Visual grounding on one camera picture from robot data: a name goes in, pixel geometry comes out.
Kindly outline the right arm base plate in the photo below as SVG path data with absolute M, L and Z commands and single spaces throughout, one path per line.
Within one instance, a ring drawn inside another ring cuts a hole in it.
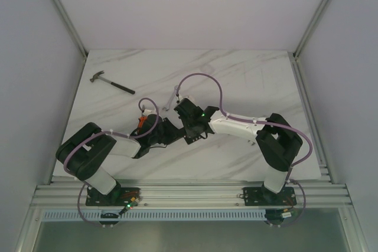
M 244 187 L 239 198 L 245 206 L 294 206 L 297 204 L 293 187 L 283 187 L 279 193 L 273 193 L 264 186 Z

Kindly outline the black fuse box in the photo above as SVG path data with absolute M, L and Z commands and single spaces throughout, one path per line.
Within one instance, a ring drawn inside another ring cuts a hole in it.
M 197 135 L 197 136 L 188 136 L 188 135 L 185 135 L 184 136 L 184 140 L 186 141 L 186 143 L 188 145 L 202 139 L 203 137 L 201 135 Z

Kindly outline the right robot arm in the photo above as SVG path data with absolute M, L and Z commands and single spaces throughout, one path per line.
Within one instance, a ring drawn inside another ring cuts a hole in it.
M 262 199 L 275 204 L 282 198 L 282 189 L 303 141 L 289 129 L 281 115 L 274 113 L 268 118 L 235 116 L 214 106 L 201 109 L 188 98 L 178 102 L 174 110 L 183 123 L 187 138 L 203 139 L 209 133 L 225 134 L 257 143 L 268 164 L 261 189 Z

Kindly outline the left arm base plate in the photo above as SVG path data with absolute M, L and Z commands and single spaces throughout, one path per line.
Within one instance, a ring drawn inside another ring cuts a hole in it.
M 137 187 L 116 186 L 109 194 L 103 195 L 98 190 L 87 189 L 86 206 L 88 207 L 124 207 L 132 198 L 138 198 L 140 189 Z

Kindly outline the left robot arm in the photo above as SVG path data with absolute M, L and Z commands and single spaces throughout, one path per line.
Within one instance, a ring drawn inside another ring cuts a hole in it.
M 118 151 L 121 155 L 139 159 L 151 148 L 168 146 L 185 136 L 183 127 L 179 129 L 157 114 L 140 117 L 137 128 L 129 136 L 103 131 L 90 122 L 57 149 L 56 159 L 66 173 L 88 186 L 87 205 L 122 205 L 127 198 L 137 197 L 139 190 L 122 188 L 106 172 L 102 164 L 107 156 Z

